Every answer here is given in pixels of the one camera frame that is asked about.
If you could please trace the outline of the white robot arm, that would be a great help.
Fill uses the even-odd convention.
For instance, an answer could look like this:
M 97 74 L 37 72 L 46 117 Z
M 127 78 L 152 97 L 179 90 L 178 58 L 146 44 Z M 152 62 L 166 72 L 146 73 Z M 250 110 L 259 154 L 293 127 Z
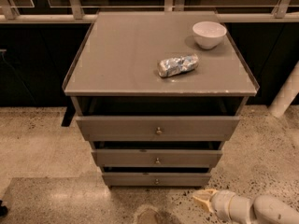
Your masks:
M 236 224 L 299 224 L 299 213 L 273 196 L 260 195 L 249 199 L 228 189 L 200 189 L 192 197 L 203 210 L 222 221 Z

